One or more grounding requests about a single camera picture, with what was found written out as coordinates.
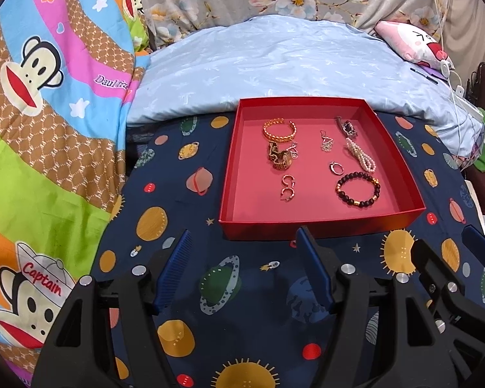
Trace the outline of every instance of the beaded bracelet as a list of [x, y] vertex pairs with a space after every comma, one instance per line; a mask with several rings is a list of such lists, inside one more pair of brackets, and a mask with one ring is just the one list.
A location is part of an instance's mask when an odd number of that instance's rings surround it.
[[[374, 192], [372, 198], [366, 200], [366, 201], [357, 201], [352, 198], [350, 198], [348, 195], [345, 194], [344, 191], [341, 190], [341, 186], [347, 182], [350, 181], [351, 179], [355, 178], [362, 178], [367, 181], [372, 182], [374, 186]], [[369, 207], [371, 206], [378, 198], [379, 198], [379, 193], [381, 191], [381, 185], [379, 185], [379, 180], [377, 178], [374, 178], [373, 176], [365, 173], [365, 172], [352, 172], [351, 174], [347, 174], [342, 177], [336, 184], [336, 193], [338, 194], [338, 197], [343, 200], [343, 202], [347, 203], [348, 205], [354, 205], [359, 208], [363, 207]]]
[[285, 143], [285, 142], [290, 142], [295, 138], [296, 135], [296, 125], [293, 121], [289, 121], [289, 126], [291, 127], [291, 130], [293, 131], [290, 135], [286, 136], [279, 136], [279, 135], [273, 135], [270, 134], [267, 130], [267, 128], [270, 125], [273, 124], [284, 124], [284, 118], [275, 118], [275, 119], [270, 119], [269, 121], [266, 121], [264, 125], [262, 126], [262, 132], [264, 133], [264, 136], [272, 142], [275, 143]]

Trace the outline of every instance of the pearl necklace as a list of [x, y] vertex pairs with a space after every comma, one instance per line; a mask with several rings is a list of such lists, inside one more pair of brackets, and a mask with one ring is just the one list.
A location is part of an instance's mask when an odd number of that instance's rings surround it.
[[360, 165], [365, 172], [372, 174], [375, 172], [375, 162], [374, 160], [368, 156], [356, 143], [354, 143], [350, 138], [346, 139], [347, 141], [347, 149], [352, 156], [354, 156], [357, 160], [360, 161]]

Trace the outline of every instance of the colorful blanket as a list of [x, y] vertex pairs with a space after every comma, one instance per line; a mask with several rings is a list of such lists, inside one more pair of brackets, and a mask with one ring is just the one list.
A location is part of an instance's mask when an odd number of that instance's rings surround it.
[[141, 0], [0, 8], [0, 351], [19, 374], [91, 269], [147, 44]]

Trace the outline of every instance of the jewelry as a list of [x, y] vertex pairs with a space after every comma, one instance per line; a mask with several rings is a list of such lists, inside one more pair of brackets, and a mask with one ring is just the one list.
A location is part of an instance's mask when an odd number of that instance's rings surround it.
[[[365, 179], [369, 182], [372, 182], [374, 186], [374, 191], [373, 191], [373, 196], [372, 198], [366, 200], [366, 201], [357, 201], [352, 198], [350, 198], [348, 195], [345, 194], [344, 191], [341, 190], [341, 186], [347, 182], [350, 181], [351, 179], [355, 178], [362, 178]], [[381, 191], [381, 185], [379, 185], [379, 180], [377, 178], [374, 178], [373, 176], [365, 173], [365, 172], [352, 172], [351, 174], [347, 174], [340, 179], [337, 184], [336, 184], [336, 194], [338, 195], [339, 198], [343, 200], [344, 203], [347, 203], [350, 206], [356, 206], [359, 208], [363, 207], [369, 207], [375, 201], [379, 198], [379, 193]]]
[[[289, 179], [291, 181], [291, 183], [288, 184], [286, 182], [286, 179]], [[280, 199], [282, 201], [285, 201], [285, 202], [291, 201], [293, 199], [293, 197], [295, 197], [295, 190], [293, 189], [293, 188], [295, 188], [295, 178], [294, 178], [294, 176], [284, 175], [282, 177], [282, 184], [285, 185], [286, 187], [285, 188], [282, 188], [282, 191], [280, 192], [280, 197], [281, 197]], [[289, 197], [287, 197], [287, 198], [282, 198], [284, 196], [284, 193], [286, 191], [291, 192], [291, 195]]]
[[288, 147], [286, 150], [291, 154], [291, 157], [293, 159], [296, 159], [298, 157], [298, 150], [296, 149], [296, 146], [298, 143], [296, 141], [291, 142], [291, 147]]
[[293, 121], [289, 121], [289, 126], [291, 127], [291, 130], [293, 132], [290, 135], [286, 135], [286, 136], [279, 136], [279, 135], [273, 135], [268, 133], [267, 128], [273, 124], [284, 124], [284, 118], [274, 118], [264, 123], [264, 125], [262, 126], [262, 132], [264, 133], [265, 138], [267, 138], [268, 140], [275, 143], [285, 143], [285, 142], [290, 142], [295, 138], [296, 125]]
[[341, 117], [336, 117], [336, 122], [338, 123], [339, 127], [347, 137], [350, 137], [350, 138], [357, 137], [357, 131], [350, 121], [345, 121], [345, 123], [342, 124]]
[[268, 159], [273, 163], [273, 168], [285, 171], [293, 163], [293, 156], [287, 150], [279, 151], [278, 144], [269, 142]]
[[322, 135], [322, 150], [330, 151], [332, 149], [332, 138], [328, 137], [324, 130], [319, 131]]
[[[334, 170], [334, 167], [335, 167], [335, 166], [339, 166], [339, 167], [341, 168], [341, 172], [340, 172], [340, 173], [338, 173], [338, 172], [336, 172], [336, 171]], [[335, 174], [335, 175], [342, 175], [342, 174], [343, 174], [343, 166], [342, 166], [342, 165], [340, 165], [339, 163], [336, 163], [336, 162], [331, 162], [331, 163], [330, 163], [330, 165], [329, 165], [329, 168], [330, 168], [330, 170], [332, 171], [332, 173], [333, 173], [333, 174]]]
[[347, 149], [352, 156], [354, 156], [357, 160], [360, 161], [360, 165], [365, 172], [369, 174], [373, 174], [375, 172], [375, 162], [374, 160], [368, 156], [356, 143], [354, 143], [350, 138], [347, 137]]

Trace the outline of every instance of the silver earring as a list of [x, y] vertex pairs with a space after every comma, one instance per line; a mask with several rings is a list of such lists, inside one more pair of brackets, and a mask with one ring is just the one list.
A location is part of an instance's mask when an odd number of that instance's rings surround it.
[[323, 151], [331, 151], [332, 150], [332, 138], [328, 137], [324, 130], [319, 131], [322, 135], [322, 150]]

